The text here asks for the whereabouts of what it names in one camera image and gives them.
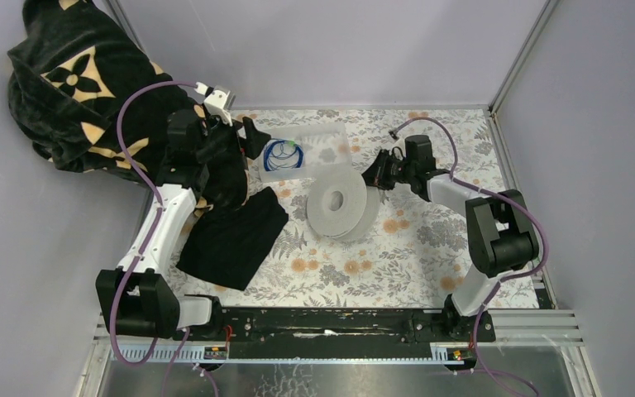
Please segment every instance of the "orange flower print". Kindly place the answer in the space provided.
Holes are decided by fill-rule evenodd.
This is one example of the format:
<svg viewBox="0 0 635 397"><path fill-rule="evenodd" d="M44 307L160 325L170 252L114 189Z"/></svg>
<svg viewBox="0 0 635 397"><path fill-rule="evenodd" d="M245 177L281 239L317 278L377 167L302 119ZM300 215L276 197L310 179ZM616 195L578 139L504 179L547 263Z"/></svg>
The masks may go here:
<svg viewBox="0 0 635 397"><path fill-rule="evenodd" d="M344 271L348 275L355 275L355 274L359 273L359 262L357 262L357 261L347 261L344 264Z"/></svg>
<svg viewBox="0 0 635 397"><path fill-rule="evenodd" d="M291 262L291 269L295 271L296 273L305 271L305 267L306 267L305 261L300 258L294 259L294 261Z"/></svg>
<svg viewBox="0 0 635 397"><path fill-rule="evenodd" d="M388 234L393 234L398 231L398 222L395 219L386 219L384 222L384 230Z"/></svg>
<svg viewBox="0 0 635 397"><path fill-rule="evenodd" d="M449 276L442 277L439 285L447 292L452 292L456 288L456 282Z"/></svg>

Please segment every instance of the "wall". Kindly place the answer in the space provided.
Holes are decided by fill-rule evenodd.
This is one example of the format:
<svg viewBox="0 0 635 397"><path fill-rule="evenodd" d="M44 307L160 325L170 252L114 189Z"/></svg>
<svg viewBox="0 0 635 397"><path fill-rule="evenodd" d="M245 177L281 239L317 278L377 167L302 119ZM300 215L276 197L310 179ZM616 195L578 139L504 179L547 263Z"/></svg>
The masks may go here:
<svg viewBox="0 0 635 397"><path fill-rule="evenodd" d="M71 395L98 317L94 281L131 241L143 190L55 170L10 118L6 51L22 2L0 0L0 396Z"/></svg>
<svg viewBox="0 0 635 397"><path fill-rule="evenodd" d="M635 2L562 2L499 118L600 388L635 395Z"/></svg>
<svg viewBox="0 0 635 397"><path fill-rule="evenodd" d="M176 79L236 108L489 103L544 0L119 0Z"/></svg>

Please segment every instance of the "plastic container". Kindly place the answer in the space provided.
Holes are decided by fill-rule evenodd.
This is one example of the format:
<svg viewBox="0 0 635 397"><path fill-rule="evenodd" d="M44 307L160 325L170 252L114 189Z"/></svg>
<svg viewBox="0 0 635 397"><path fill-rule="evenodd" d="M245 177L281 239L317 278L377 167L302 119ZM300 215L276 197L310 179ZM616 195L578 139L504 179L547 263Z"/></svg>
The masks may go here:
<svg viewBox="0 0 635 397"><path fill-rule="evenodd" d="M259 161L259 177L262 182L278 182L280 180L314 178L322 172L351 167L349 141L343 122L316 124L312 126L282 127L265 130L271 135L271 141L264 147ZM303 163L300 168L288 168L267 171L265 168L265 152L275 140L293 141L303 149Z"/></svg>

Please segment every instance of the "spool center hole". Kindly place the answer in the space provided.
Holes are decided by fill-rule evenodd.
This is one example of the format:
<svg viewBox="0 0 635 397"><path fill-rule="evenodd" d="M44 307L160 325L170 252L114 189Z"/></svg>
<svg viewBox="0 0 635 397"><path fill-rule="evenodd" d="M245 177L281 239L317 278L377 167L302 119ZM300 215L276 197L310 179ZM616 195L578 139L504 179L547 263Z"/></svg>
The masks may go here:
<svg viewBox="0 0 635 397"><path fill-rule="evenodd" d="M332 192L330 201L327 205L332 211L337 211L344 204L344 195L341 192Z"/></svg>

